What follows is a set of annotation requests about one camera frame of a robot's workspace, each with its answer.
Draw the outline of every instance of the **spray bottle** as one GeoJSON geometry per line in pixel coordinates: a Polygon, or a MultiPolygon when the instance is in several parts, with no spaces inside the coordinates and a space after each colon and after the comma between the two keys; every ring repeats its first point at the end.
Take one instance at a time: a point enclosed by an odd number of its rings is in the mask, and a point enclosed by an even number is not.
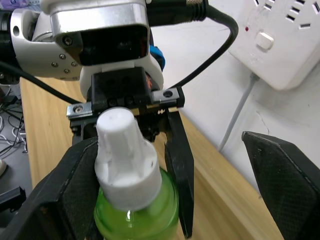
{"type": "Polygon", "coordinates": [[[96,123],[95,173],[100,190],[94,220],[105,240],[171,240],[179,220],[178,191],[159,167],[129,109],[103,112],[96,123]]]}

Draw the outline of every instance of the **gray cable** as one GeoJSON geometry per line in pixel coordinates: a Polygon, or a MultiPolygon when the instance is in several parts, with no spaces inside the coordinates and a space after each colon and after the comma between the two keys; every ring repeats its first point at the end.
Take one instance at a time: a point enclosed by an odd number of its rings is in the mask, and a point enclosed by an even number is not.
{"type": "Polygon", "coordinates": [[[246,101],[247,101],[247,99],[248,99],[248,97],[249,97],[249,95],[250,95],[250,93],[251,93],[256,81],[258,81],[258,80],[259,80],[259,77],[256,74],[251,73],[251,75],[250,75],[250,83],[249,83],[247,89],[244,91],[244,93],[243,93],[243,95],[241,97],[241,100],[240,100],[237,108],[235,109],[235,112],[234,112],[234,114],[232,116],[232,119],[231,119],[231,121],[229,123],[229,126],[226,129],[224,137],[223,137],[223,139],[222,139],[222,141],[221,141],[221,143],[219,145],[219,148],[218,148],[218,152],[219,153],[225,147],[225,145],[226,145],[226,143],[227,143],[227,141],[228,141],[228,139],[230,137],[230,134],[231,134],[231,132],[232,132],[232,130],[233,130],[235,124],[236,124],[236,121],[237,121],[237,119],[238,119],[238,117],[240,115],[240,112],[241,112],[242,108],[244,107],[244,105],[245,105],[245,103],[246,103],[246,101]]]}

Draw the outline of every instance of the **wooden table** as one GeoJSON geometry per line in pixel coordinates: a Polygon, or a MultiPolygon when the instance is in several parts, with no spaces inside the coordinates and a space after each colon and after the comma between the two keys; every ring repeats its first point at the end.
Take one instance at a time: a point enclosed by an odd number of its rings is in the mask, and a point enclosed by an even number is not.
{"type": "MultiPolygon", "coordinates": [[[[58,91],[84,101],[79,83],[43,79],[58,91]]],[[[20,82],[32,184],[44,178],[72,143],[67,103],[32,83],[20,82]]],[[[283,239],[264,201],[228,161],[182,116],[194,157],[193,240],[283,239]]],[[[165,135],[155,147],[164,164],[165,135]]],[[[179,228],[176,240],[184,239],[179,228]]]]}

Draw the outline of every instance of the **white spray nozzle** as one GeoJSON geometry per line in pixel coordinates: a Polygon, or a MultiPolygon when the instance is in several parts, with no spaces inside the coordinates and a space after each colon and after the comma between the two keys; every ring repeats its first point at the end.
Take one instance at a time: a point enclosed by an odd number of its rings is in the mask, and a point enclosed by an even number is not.
{"type": "Polygon", "coordinates": [[[147,207],[162,179],[157,152],[143,138],[134,115],[123,107],[109,109],[99,116],[96,130],[95,173],[104,196],[123,211],[147,207]]]}

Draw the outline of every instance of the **white wall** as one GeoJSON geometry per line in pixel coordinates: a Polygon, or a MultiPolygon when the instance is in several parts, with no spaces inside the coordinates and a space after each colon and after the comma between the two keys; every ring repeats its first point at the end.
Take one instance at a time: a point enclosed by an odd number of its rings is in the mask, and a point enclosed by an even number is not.
{"type": "MultiPolygon", "coordinates": [[[[237,19],[243,1],[209,0],[209,3],[237,19]]],[[[196,69],[229,34],[226,27],[210,20],[157,27],[152,31],[155,45],[166,58],[163,73],[166,88],[196,69]]],[[[216,147],[223,139],[249,77],[250,71],[225,53],[183,88],[184,113],[216,147]]],[[[241,141],[242,131],[270,134],[292,142],[320,167],[320,66],[294,90],[278,92],[263,81],[257,82],[252,90],[222,154],[258,189],[241,141]]]]}

